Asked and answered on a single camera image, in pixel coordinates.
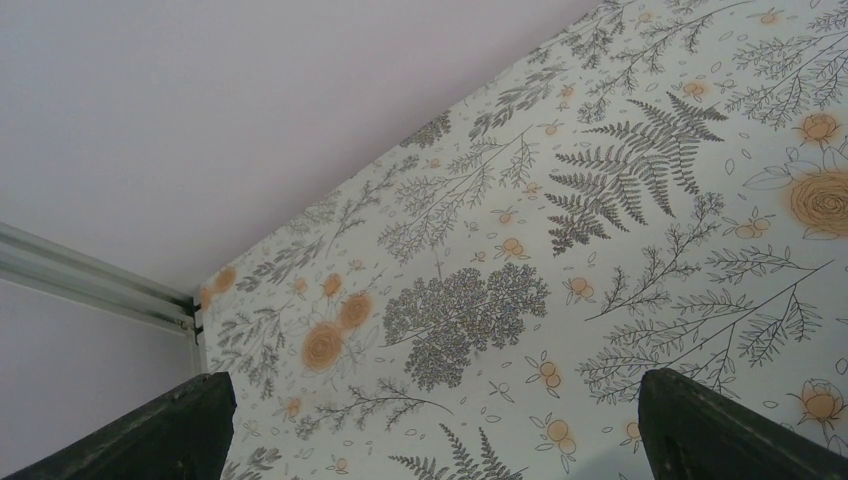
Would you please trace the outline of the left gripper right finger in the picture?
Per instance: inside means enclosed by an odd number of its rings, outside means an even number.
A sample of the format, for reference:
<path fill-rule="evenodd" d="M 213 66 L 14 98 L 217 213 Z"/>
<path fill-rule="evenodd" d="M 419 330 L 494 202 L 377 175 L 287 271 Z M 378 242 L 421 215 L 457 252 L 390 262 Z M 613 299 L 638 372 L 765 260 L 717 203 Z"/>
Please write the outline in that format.
<path fill-rule="evenodd" d="M 647 371 L 638 426 L 655 479 L 845 479 L 847 459 L 669 368 Z"/>

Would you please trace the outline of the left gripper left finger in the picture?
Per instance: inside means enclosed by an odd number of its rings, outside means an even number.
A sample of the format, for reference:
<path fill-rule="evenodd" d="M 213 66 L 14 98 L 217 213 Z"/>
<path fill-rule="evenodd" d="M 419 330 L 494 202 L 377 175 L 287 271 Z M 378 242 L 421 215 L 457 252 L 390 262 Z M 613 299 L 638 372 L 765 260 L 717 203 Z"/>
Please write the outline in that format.
<path fill-rule="evenodd" d="M 199 374 L 10 479 L 219 479 L 237 407 L 226 372 Z"/>

